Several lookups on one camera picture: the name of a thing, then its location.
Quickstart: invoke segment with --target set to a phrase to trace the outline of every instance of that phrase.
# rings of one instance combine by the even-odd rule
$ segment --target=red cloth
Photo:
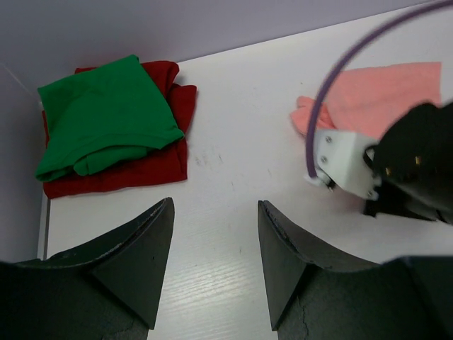
[[[174,62],[146,62],[142,66],[166,98],[178,127],[186,133],[195,110],[196,86],[173,84],[179,72],[179,67]],[[76,73],[91,69],[93,67],[77,69]],[[44,111],[42,117],[47,145],[49,133]],[[154,150],[145,158],[119,163],[94,175],[79,176],[74,173],[55,181],[44,182],[44,192],[48,198],[57,198],[184,181],[187,179],[187,157],[187,143],[183,138],[162,150]]]

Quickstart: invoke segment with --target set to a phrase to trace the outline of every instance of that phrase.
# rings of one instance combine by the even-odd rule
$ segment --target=pink cloth
[[[394,121],[425,101],[440,99],[440,62],[368,67],[342,72],[321,108],[317,127],[360,132],[379,139]],[[306,134],[314,100],[297,99],[291,119]]]

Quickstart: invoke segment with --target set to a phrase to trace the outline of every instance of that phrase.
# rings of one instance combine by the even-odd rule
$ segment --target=white wall
[[[35,89],[134,53],[181,61],[426,0],[3,0],[0,63]],[[0,259],[34,257],[43,131],[34,100],[0,67]]]

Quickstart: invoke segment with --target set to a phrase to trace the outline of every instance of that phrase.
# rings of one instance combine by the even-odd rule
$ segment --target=green shirt
[[[134,55],[38,89],[50,141],[40,181],[89,175],[184,137],[162,93]]]

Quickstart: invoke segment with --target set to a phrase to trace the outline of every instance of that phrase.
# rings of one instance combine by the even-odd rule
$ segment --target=white table
[[[303,179],[304,143],[289,120],[296,97],[314,96],[343,51],[401,11],[180,63],[199,88],[188,136],[189,179],[52,201],[48,255],[101,235],[171,196],[176,221],[156,330],[149,339],[268,340],[257,201],[270,200],[303,228],[371,261],[453,254],[453,227],[359,213],[360,201]],[[442,61],[453,96],[453,11],[387,35],[350,68]]]

